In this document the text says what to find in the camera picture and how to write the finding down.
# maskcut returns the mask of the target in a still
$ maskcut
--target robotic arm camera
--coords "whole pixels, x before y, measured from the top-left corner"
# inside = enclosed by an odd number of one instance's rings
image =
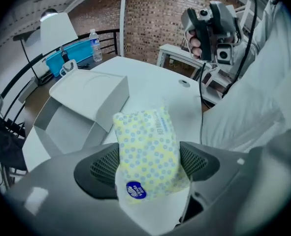
[[[232,5],[225,6],[219,1],[211,1],[210,10],[201,10],[199,16],[194,9],[188,8],[181,16],[181,21],[191,54],[187,32],[195,30],[201,42],[203,61],[234,64],[233,47],[243,41],[243,31]]]

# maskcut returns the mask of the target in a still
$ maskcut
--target blue round logo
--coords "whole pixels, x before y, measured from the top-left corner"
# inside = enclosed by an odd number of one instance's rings
[[[144,199],[146,197],[146,191],[137,181],[131,181],[127,183],[127,192],[135,199]]]

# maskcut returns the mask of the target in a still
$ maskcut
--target white mug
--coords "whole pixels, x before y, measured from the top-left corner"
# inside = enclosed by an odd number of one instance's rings
[[[60,70],[60,75],[63,77],[65,76],[67,73],[75,70],[75,69],[78,69],[77,67],[77,64],[76,64],[76,61],[75,59],[71,59],[69,60],[68,62],[64,63],[61,70]]]

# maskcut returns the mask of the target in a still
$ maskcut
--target blue container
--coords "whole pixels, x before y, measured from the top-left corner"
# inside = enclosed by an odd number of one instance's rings
[[[81,62],[93,55],[90,40],[81,41],[65,48],[68,58]],[[61,51],[58,51],[46,59],[47,66],[55,77],[60,75],[60,70],[64,64]]]

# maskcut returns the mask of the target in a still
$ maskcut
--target brick wall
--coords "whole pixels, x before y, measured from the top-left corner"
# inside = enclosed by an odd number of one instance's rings
[[[211,0],[127,0],[125,15],[125,56],[156,64],[163,44],[180,46],[183,28],[180,17],[185,9],[200,10]],[[237,0],[220,0],[242,6]]]
[[[120,1],[85,0],[73,9],[69,16],[77,34],[87,33],[91,28],[119,28]],[[183,39],[180,17],[183,11],[188,7],[203,9],[210,1],[126,0],[125,56],[156,64],[161,45],[169,43],[180,46]],[[237,0],[220,1],[233,4],[235,8],[242,5]],[[109,37],[111,36],[103,35],[101,39]],[[102,42],[103,46],[109,44],[108,41]]]

